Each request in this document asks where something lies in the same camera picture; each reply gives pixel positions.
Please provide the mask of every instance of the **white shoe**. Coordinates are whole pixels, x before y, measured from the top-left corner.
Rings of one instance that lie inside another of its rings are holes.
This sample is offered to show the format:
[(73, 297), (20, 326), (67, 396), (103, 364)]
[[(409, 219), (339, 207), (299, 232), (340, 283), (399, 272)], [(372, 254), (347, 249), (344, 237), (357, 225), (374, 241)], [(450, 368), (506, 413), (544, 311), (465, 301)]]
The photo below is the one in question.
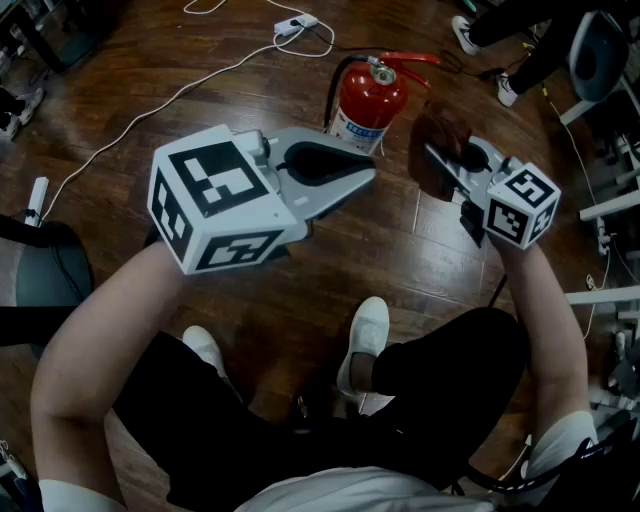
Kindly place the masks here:
[(454, 16), (451, 20), (451, 26), (455, 32), (460, 46), (467, 55), (475, 55), (480, 51), (480, 47), (477, 44), (473, 44), (469, 39), (469, 22), (462, 16)]
[(378, 357), (387, 346), (389, 337), (389, 308), (380, 297), (365, 300), (351, 322), (349, 350), (344, 358), (336, 385), (341, 393), (349, 396), (359, 394), (351, 386), (351, 359), (354, 352), (364, 352)]
[(496, 77), (498, 84), (498, 99), (505, 107), (510, 107), (518, 99), (518, 95), (513, 92), (509, 84), (509, 75), (502, 73)]
[(22, 126), (26, 125), (31, 118), (33, 117), (33, 113), (36, 108), (42, 103), (42, 99), (44, 98), (44, 90), (42, 87), (38, 87), (36, 92), (32, 94), (23, 94), (22, 96), (18, 96), (19, 100), (24, 100), (25, 105), (24, 109), (20, 113), (20, 122)]
[(0, 139), (12, 140), (18, 133), (18, 128), (20, 128), (20, 119), (11, 114), (9, 124), (4, 129), (0, 129)]
[(192, 325), (184, 331), (182, 343), (198, 354), (205, 363), (215, 367), (221, 378), (228, 378), (227, 372), (224, 370), (220, 349), (209, 331), (199, 325)]

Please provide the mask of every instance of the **white shirt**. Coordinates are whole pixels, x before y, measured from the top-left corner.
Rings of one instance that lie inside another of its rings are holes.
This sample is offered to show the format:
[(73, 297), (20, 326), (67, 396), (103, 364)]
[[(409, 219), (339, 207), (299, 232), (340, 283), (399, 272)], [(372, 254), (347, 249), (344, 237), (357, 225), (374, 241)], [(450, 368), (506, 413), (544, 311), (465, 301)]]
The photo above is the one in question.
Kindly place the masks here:
[[(561, 419), (534, 447), (527, 477), (554, 468), (587, 438), (597, 442), (590, 413), (575, 412)], [(516, 501), (537, 505), (551, 485)], [(45, 512), (126, 512), (120, 503), (66, 482), (41, 480), (40, 489)], [(236, 512), (493, 512), (499, 497), (491, 496), (494, 501), (443, 494), (419, 478), (376, 467), (336, 468), (275, 483)]]

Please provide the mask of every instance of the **power strip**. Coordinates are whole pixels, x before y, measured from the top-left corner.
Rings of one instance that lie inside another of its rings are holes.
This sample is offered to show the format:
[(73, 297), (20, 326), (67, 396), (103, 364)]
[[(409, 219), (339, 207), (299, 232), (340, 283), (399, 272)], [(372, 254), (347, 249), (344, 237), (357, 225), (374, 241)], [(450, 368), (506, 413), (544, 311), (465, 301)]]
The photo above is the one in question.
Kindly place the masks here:
[(286, 37), (295, 34), (296, 32), (300, 32), (302, 30), (302, 27), (311, 28), (317, 24), (318, 18), (316, 18), (315, 16), (311, 16), (311, 14), (301, 14), (300, 16), (296, 16), (295, 18), (276, 23), (273, 26), (273, 31), (275, 34)]

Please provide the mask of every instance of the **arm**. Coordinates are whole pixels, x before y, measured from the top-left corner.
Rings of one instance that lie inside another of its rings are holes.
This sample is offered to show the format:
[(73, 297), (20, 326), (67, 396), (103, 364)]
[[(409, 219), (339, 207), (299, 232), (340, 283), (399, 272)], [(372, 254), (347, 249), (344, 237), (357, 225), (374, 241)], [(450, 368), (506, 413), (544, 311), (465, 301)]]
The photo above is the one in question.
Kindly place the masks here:
[(38, 476), (86, 487), (122, 503), (104, 417), (187, 279), (156, 243), (126, 263), (62, 325), (31, 392)]
[(492, 240), (502, 256), (511, 294), (531, 341), (536, 386), (536, 440), (558, 420), (589, 411), (587, 351), (571, 306), (542, 249)]

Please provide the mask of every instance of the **white cube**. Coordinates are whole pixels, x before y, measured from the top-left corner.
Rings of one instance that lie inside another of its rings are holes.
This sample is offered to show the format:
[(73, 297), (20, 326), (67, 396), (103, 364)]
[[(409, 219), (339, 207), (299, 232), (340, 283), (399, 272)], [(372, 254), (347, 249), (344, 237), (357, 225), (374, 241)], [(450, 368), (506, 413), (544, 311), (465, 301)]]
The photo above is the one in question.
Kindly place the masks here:
[(551, 226), (560, 190), (529, 163), (487, 190), (483, 227), (526, 249)]
[(297, 223), (226, 125), (156, 150), (147, 208), (185, 274), (261, 263)]

